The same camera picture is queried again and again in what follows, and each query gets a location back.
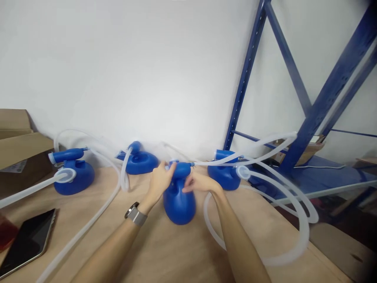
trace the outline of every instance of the blue shelf board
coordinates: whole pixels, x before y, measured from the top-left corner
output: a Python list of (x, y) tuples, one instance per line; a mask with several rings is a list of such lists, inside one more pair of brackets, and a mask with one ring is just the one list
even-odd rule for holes
[[(342, 166), (342, 164), (319, 156), (313, 156), (313, 158), (311, 158), (311, 160), (305, 165), (330, 167)], [(279, 167), (274, 167), (274, 169), (278, 172), (280, 171)], [(377, 176), (349, 166), (342, 169), (294, 168), (292, 169), (290, 180), (296, 184), (304, 194), (310, 194), (337, 187), (349, 186), (368, 181), (377, 181)], [(256, 182), (252, 183), (254, 187), (261, 191), (271, 191), (271, 186), (265, 186), (263, 184), (257, 185)], [(286, 196), (277, 189), (275, 194), (273, 194), (274, 193), (270, 195), (275, 199), (286, 198)]]

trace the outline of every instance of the forearm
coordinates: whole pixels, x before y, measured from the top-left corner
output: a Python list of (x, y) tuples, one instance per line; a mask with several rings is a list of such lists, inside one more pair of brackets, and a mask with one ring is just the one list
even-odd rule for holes
[(237, 283), (271, 282), (253, 243), (222, 189), (212, 192), (218, 209), (228, 259)]
[[(153, 206), (153, 202), (144, 199), (138, 206), (138, 210), (148, 215)], [(125, 219), (116, 231), (88, 259), (72, 282), (112, 282), (139, 230), (140, 226), (133, 223), (131, 219)]]

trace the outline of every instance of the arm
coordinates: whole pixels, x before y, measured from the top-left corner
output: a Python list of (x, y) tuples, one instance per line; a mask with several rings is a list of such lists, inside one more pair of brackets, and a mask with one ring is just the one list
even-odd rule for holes
[(194, 189), (211, 192), (216, 202), (228, 259), (236, 282), (271, 283), (253, 243), (243, 229), (218, 182), (208, 176), (192, 173), (186, 179), (185, 188), (182, 191), (189, 192)]
[[(169, 186), (176, 164), (165, 171), (165, 163), (161, 162), (152, 172), (149, 190), (137, 209), (148, 215), (154, 205)], [(85, 265), (79, 270), (72, 282), (100, 283), (111, 282), (118, 273), (124, 258), (130, 250), (140, 226), (125, 219), (114, 233), (95, 251)]]

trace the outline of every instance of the blue metal shelf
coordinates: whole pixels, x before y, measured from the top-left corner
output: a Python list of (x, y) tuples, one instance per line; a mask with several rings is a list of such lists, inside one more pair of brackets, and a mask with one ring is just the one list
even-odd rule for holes
[[(342, 91), (348, 79), (355, 71), (356, 66), (360, 63), (361, 59), (364, 57), (373, 40), (377, 36), (377, 4), (373, 1), (367, 8), (351, 39), (345, 46), (345, 49), (340, 55), (330, 76), (323, 85), (317, 99), (315, 100), (314, 104), (311, 105), (293, 56), (289, 50), (284, 34), (273, 11), (271, 0), (260, 0), (223, 149), (230, 149), (235, 134), (255, 142), (259, 140), (253, 136), (237, 131), (236, 125), (266, 18), (268, 18), (270, 21), (273, 33), (276, 37), (298, 99), (305, 114), (305, 120), (298, 131), (297, 139), (292, 143), (288, 151), (282, 151), (286, 154), (286, 156), (281, 166), (277, 170), (295, 182), (309, 198), (339, 193), (341, 191), (360, 187), (377, 186), (377, 176), (364, 173), (359, 169), (351, 167), (345, 167), (342, 169), (294, 168), (302, 153), (308, 146), (311, 138), (317, 131), (319, 125), (322, 123), (329, 109), (335, 102), (337, 96)], [(328, 124), (324, 127), (324, 135), (327, 135), (332, 130), (351, 134), (361, 134), (369, 137), (377, 137), (376, 135), (372, 134), (333, 129), (336, 121), (339, 119), (348, 103), (352, 100), (355, 93), (368, 77), (376, 63), (377, 48), (375, 48), (375, 50), (372, 52), (367, 63), (362, 67), (342, 101), (339, 103), (339, 106), (330, 118)], [(265, 146), (275, 148), (273, 144), (266, 144)], [(332, 162), (318, 156), (311, 158), (307, 165), (330, 167), (340, 166), (340, 164), (337, 164), (336, 162)], [(268, 184), (261, 182), (259, 179), (254, 181), (255, 182), (252, 182), (252, 184), (258, 189), (265, 191), (266, 193), (267, 191), (274, 191), (274, 188), (271, 188)], [(284, 196), (280, 195), (280, 193), (277, 193), (275, 198), (280, 198), (282, 203), (289, 202), (287, 199), (284, 199)]]
[[(335, 64), (330, 76), (323, 85), (317, 99), (315, 100), (314, 104), (311, 105), (305, 86), (297, 70), (295, 61), (292, 57), (288, 44), (280, 28), (279, 22), (273, 11), (271, 0), (260, 0), (223, 149), (230, 149), (234, 134), (252, 141), (259, 140), (255, 137), (237, 131), (236, 125), (266, 17), (271, 23), (272, 30), (282, 52), (285, 64), (287, 65), (288, 72), (291, 76), (303, 112), (306, 116), (302, 126), (300, 127), (300, 130), (298, 131), (297, 139), (292, 143), (288, 152), (284, 152), (286, 153), (286, 156), (280, 166), (282, 172), (284, 172), (286, 175), (290, 175), (292, 169), (300, 159), (302, 153), (305, 151), (319, 125), (322, 123), (329, 109), (335, 102), (337, 96), (344, 88), (352, 73), (355, 71), (356, 66), (364, 57), (373, 40), (376, 38), (377, 4), (375, 2), (372, 2), (367, 8), (355, 32), (353, 33), (351, 39), (349, 40), (337, 63)], [(367, 64), (362, 68), (356, 79), (353, 81), (350, 89), (344, 96), (343, 101), (339, 105), (336, 112), (333, 114), (329, 124), (325, 127), (324, 133), (328, 133), (330, 130), (336, 131), (335, 129), (332, 129), (335, 125), (335, 122), (338, 120), (343, 110), (351, 101), (352, 97), (365, 81), (376, 63), (377, 48), (372, 53)], [(271, 144), (268, 144), (266, 146), (274, 148), (274, 145)]]

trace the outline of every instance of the smartphone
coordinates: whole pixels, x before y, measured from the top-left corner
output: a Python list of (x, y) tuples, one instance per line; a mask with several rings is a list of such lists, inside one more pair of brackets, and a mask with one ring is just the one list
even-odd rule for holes
[(0, 280), (44, 254), (55, 216), (52, 209), (22, 223), (0, 266)]

